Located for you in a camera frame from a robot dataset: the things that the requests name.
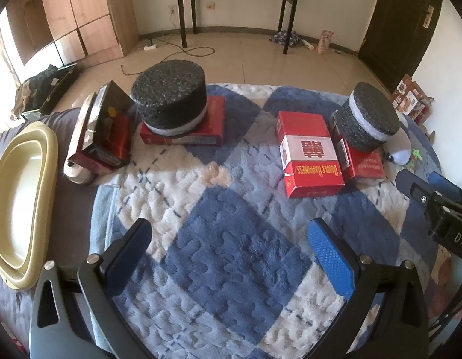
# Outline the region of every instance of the door handle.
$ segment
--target door handle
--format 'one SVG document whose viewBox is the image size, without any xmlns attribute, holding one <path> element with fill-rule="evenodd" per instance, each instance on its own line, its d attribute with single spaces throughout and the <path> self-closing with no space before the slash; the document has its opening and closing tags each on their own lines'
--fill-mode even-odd
<svg viewBox="0 0 462 359">
<path fill-rule="evenodd" d="M 432 15 L 434 14 L 434 7 L 432 5 L 429 5 L 429 8 L 427 8 L 427 10 L 424 10 L 424 12 L 426 13 L 426 15 L 424 19 L 424 24 L 422 26 L 425 29 L 428 29 L 432 20 Z"/>
</svg>

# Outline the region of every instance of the black foam cylinder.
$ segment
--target black foam cylinder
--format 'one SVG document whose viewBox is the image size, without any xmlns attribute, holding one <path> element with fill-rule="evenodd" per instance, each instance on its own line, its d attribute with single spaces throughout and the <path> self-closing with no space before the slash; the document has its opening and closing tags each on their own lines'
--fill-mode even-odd
<svg viewBox="0 0 462 359">
<path fill-rule="evenodd" d="M 163 136 L 186 134 L 206 113 L 204 70 L 190 61 L 158 63 L 136 78 L 131 98 L 152 132 Z"/>
<path fill-rule="evenodd" d="M 339 131 L 362 152 L 371 152 L 399 130 L 399 117 L 386 96 L 366 82 L 359 82 L 337 112 Z"/>
</svg>

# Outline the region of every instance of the table leg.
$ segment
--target table leg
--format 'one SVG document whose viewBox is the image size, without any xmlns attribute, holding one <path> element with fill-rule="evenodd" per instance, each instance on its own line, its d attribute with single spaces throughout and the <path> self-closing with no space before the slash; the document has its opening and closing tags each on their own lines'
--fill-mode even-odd
<svg viewBox="0 0 462 359">
<path fill-rule="evenodd" d="M 179 26 L 181 30 L 181 43 L 182 47 L 185 49 L 188 47 L 186 43 L 186 26 L 184 23 L 184 1 L 178 0 L 178 11 L 179 11 Z"/>
<path fill-rule="evenodd" d="M 193 17 L 193 34 L 196 35 L 198 33 L 196 27 L 196 0 L 191 0 L 191 15 Z"/>
<path fill-rule="evenodd" d="M 286 10 L 286 0 L 283 0 L 283 3 L 281 4 L 281 15 L 279 16 L 279 25 L 277 26 L 277 32 L 281 32 L 281 30 L 283 29 L 285 10 Z"/>
<path fill-rule="evenodd" d="M 291 40 L 292 27 L 294 25 L 294 16 L 296 15 L 297 0 L 292 0 L 291 15 L 289 17 L 289 25 L 287 27 L 286 43 L 284 45 L 283 54 L 287 54 L 289 48 L 289 41 Z"/>
</svg>

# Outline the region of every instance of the beige plastic basin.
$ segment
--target beige plastic basin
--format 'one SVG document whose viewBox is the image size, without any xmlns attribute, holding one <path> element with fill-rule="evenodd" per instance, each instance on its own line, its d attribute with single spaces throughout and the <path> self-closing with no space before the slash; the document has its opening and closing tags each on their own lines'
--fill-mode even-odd
<svg viewBox="0 0 462 359">
<path fill-rule="evenodd" d="M 57 155 L 56 135 L 35 122 L 0 159 L 0 275 L 13 289 L 33 286 L 46 257 Z"/>
</svg>

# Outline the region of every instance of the screw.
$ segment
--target screw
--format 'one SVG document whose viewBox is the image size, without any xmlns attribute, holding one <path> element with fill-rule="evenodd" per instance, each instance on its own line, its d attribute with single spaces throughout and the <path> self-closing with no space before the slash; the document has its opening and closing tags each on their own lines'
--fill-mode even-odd
<svg viewBox="0 0 462 359">
<path fill-rule="evenodd" d="M 404 261 L 404 266 L 407 270 L 412 270 L 415 267 L 414 262 L 412 262 L 411 260 Z"/>
<path fill-rule="evenodd" d="M 94 265 L 100 260 L 99 254 L 91 254 L 86 258 L 86 263 L 89 265 Z"/>
<path fill-rule="evenodd" d="M 362 254 L 359 257 L 359 260 L 361 261 L 361 263 L 363 265 L 370 265 L 372 263 L 372 258 L 369 255 L 366 255 L 366 254 Z"/>
<path fill-rule="evenodd" d="M 51 270 L 54 267 L 54 260 L 48 260 L 45 263 L 45 270 Z"/>
</svg>

